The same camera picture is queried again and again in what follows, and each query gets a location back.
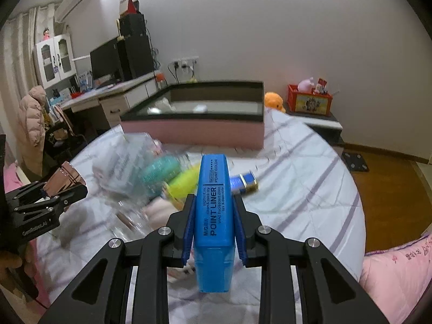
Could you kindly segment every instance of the jacket hood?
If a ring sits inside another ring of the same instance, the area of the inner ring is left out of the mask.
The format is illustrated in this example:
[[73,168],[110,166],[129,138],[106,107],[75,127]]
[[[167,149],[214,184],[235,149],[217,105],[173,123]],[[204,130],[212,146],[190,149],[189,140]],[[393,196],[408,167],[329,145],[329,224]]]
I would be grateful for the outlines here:
[[39,104],[44,107],[47,102],[47,93],[45,92],[44,88],[40,85],[33,87],[29,91],[29,95],[34,98],[36,101],[39,102]]

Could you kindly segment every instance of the metal screw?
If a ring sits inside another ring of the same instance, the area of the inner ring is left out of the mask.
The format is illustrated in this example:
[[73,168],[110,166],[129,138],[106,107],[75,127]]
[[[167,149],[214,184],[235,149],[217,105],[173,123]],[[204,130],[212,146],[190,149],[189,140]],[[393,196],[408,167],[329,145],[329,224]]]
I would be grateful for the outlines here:
[[260,225],[258,227],[258,232],[261,234],[270,234],[271,227],[269,227],[268,225]]
[[168,235],[171,233],[171,228],[169,228],[167,226],[163,226],[163,227],[159,228],[158,233],[159,233],[159,235]]
[[111,240],[108,242],[108,246],[111,247],[111,248],[117,248],[117,247],[119,247],[121,244],[122,244],[122,242],[121,242],[120,239],[111,239]]
[[308,245],[310,247],[317,248],[319,245],[321,245],[321,242],[316,238],[310,238],[308,240]]

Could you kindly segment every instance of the wall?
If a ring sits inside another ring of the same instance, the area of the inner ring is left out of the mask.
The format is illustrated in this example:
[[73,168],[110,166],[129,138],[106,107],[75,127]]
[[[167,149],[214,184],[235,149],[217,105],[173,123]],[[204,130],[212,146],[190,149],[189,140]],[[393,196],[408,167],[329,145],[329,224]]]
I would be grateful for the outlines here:
[[[68,20],[74,56],[117,31],[119,0]],[[350,143],[429,158],[432,41],[405,0],[140,0],[163,64],[199,56],[199,77],[286,84],[324,77]],[[78,70],[89,67],[77,63]]]

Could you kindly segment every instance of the round table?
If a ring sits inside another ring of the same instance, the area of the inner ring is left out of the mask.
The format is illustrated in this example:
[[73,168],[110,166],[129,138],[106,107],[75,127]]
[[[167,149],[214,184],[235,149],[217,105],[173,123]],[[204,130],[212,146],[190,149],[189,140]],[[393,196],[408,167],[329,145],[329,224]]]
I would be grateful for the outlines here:
[[[202,154],[224,153],[230,175],[252,171],[259,190],[244,197],[248,211],[257,213],[286,238],[320,239],[357,280],[365,251],[365,221],[360,196],[349,171],[336,152],[295,117],[265,109],[264,148],[165,145],[183,150],[192,161]],[[104,154],[123,135],[120,126],[90,143],[72,165],[87,182],[88,196],[75,203],[60,219],[54,237],[38,238],[40,273],[51,301],[112,238],[107,228],[111,207],[92,173],[92,159]],[[294,284],[300,318],[298,285]],[[230,292],[199,293],[194,276],[168,284],[170,323],[257,323],[261,270],[246,269],[236,254]],[[131,308],[128,308],[129,319]]]

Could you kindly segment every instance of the blue highlighter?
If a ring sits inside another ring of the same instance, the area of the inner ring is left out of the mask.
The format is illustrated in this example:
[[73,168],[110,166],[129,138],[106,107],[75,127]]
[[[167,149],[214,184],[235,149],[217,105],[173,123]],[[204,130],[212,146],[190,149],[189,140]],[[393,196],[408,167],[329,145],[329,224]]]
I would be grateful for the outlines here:
[[196,198],[194,258],[201,292],[228,292],[234,267],[234,215],[223,154],[202,157]]

